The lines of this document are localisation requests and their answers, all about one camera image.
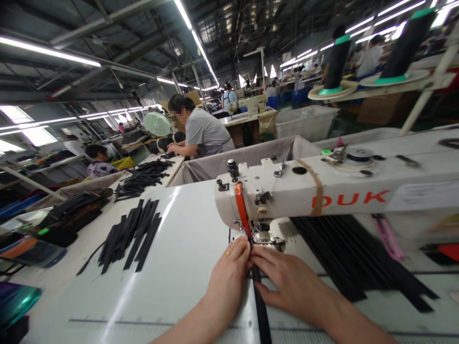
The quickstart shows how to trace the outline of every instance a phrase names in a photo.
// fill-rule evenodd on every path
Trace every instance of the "gray shirt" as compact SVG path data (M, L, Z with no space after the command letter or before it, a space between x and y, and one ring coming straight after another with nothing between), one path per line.
M230 133L214 116L195 108L186 122L186 145L221 146L221 152L235 149Z

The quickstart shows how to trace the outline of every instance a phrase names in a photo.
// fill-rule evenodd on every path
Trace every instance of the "white sewing machine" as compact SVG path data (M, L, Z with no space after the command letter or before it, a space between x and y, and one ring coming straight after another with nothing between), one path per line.
M228 161L215 200L223 222L272 244L279 217L386 213L459 206L459 128L340 147L333 153L247 166Z
M236 110L247 108L247 115L256 115L264 111L266 102L266 95L253 96L241 100L236 99L235 102L228 104L227 111L232 116Z

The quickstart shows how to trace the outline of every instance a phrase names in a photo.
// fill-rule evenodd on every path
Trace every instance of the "rubber band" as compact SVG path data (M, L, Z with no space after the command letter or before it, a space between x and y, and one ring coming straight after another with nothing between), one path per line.
M314 208L312 209L312 212L309 214L309 216L321 216L324 199L324 186L322 185L322 182L320 181L319 177L317 177L317 174L314 172L311 166L307 165L304 161L299 159L296 162L302 165L311 174L312 179L314 179L314 183L316 183L317 187L316 201L314 203Z

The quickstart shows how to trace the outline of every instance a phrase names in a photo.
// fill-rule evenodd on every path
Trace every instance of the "green spool base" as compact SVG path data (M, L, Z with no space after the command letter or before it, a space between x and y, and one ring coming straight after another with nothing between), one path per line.
M399 82L403 82L408 79L406 74L400 76L393 76L390 78L379 78L374 82L375 85L385 85L385 84L396 84Z
M326 96L326 95L329 95L329 94L341 92L342 90L343 90L343 88L341 86L339 86L337 88L323 89L322 91L319 92L319 94L321 96Z

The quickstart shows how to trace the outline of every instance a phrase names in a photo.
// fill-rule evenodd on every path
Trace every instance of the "black hair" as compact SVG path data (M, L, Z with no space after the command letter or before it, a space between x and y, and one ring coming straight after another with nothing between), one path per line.
M331 38L335 40L335 39L338 39L339 37L344 36L345 34L346 34L346 27L343 24L341 24L333 31Z
M107 148L100 145L88 145L86 146L85 153L91 159L97 158L97 153L107 155Z
M381 35L374 35L372 39L370 39L370 43L373 45L379 44L383 41L383 38Z
M193 103L191 98L178 93L171 97L167 106L169 107L169 111L173 111L177 114L182 113L182 108L185 108L185 110L188 111L193 111L196 108L196 105Z

